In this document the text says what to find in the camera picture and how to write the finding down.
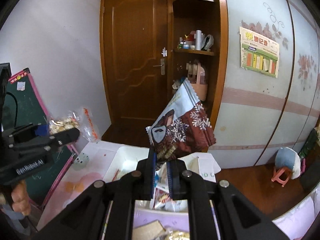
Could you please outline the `person left hand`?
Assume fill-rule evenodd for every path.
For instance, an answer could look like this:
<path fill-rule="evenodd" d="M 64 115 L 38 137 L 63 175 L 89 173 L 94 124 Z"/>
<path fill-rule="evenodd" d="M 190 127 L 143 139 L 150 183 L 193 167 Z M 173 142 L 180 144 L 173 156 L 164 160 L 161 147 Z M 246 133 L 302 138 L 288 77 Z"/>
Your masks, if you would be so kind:
<path fill-rule="evenodd" d="M 30 215 L 31 206 L 29 203 L 29 195 L 27 193 L 27 185 L 24 180 L 20 181 L 11 193 L 12 209 L 24 216 Z"/>

